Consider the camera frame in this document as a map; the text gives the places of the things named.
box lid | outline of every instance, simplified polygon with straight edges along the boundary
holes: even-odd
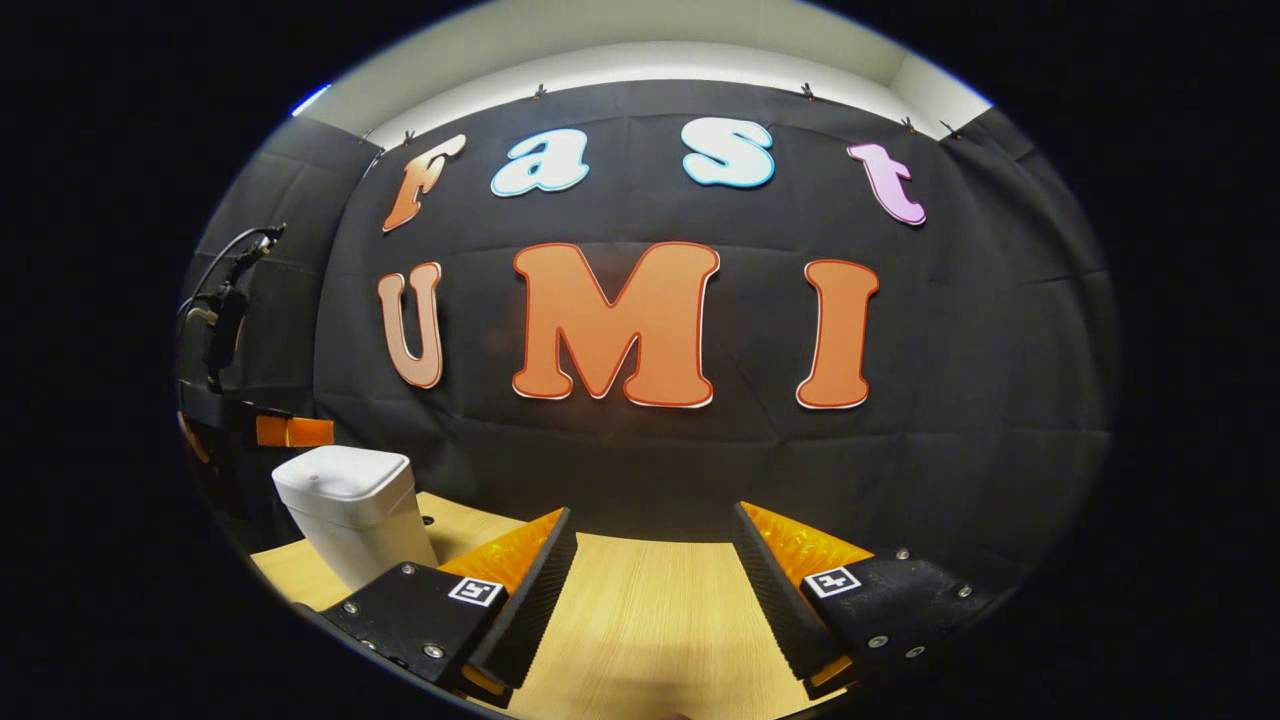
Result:
[[[325,445],[271,471],[284,505],[348,527],[376,525],[413,489],[408,457]]]

wooden table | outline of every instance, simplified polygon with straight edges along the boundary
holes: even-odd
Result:
[[[435,519],[424,530],[440,562],[524,524],[425,492],[417,503]],[[525,685],[499,712],[773,720],[817,705],[791,676],[732,544],[586,533],[577,541]],[[252,557],[291,601],[325,610],[349,594],[305,539]]]

white ceiling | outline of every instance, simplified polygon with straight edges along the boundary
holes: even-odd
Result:
[[[334,81],[310,118],[365,135],[451,88],[600,45],[696,41],[754,47],[884,87],[908,51],[796,0],[497,0],[417,32]]]

white plastic box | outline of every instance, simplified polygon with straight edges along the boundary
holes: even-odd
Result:
[[[352,592],[397,562],[435,568],[408,457],[326,445],[271,473],[293,521]]]

orange letter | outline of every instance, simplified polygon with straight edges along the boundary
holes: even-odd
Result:
[[[867,305],[879,288],[879,278],[844,260],[814,260],[805,265],[804,277],[818,288],[818,341],[813,370],[796,388],[796,401],[814,410],[861,405],[867,400]]]
[[[424,263],[408,274],[408,284],[417,293],[417,327],[422,334],[422,356],[413,357],[404,343],[404,324],[399,309],[404,275],[396,273],[378,281],[387,351],[396,372],[411,386],[434,387],[440,382],[440,325],[435,322],[435,284],[439,282],[440,265],[436,263]]]
[[[564,338],[586,392],[608,395],[639,340],[636,374],[622,393],[636,405],[701,407],[712,401],[703,377],[703,295],[719,255],[692,242],[660,242],[640,258],[609,302],[575,245],[535,245],[516,255],[529,286],[525,368],[511,387],[525,397],[563,400],[573,380],[559,369]]]
[[[419,192],[421,191],[422,195],[431,192],[431,188],[435,187],[435,181],[440,179],[440,173],[444,170],[444,156],[457,155],[466,143],[467,136],[454,136],[452,140],[445,140],[417,158],[413,158],[404,165],[404,182],[401,183],[401,192],[396,197],[396,206],[392,208],[392,214],[387,215],[387,219],[383,220],[383,232],[392,232],[412,220],[413,215],[417,215],[417,210],[421,208],[417,204]]]

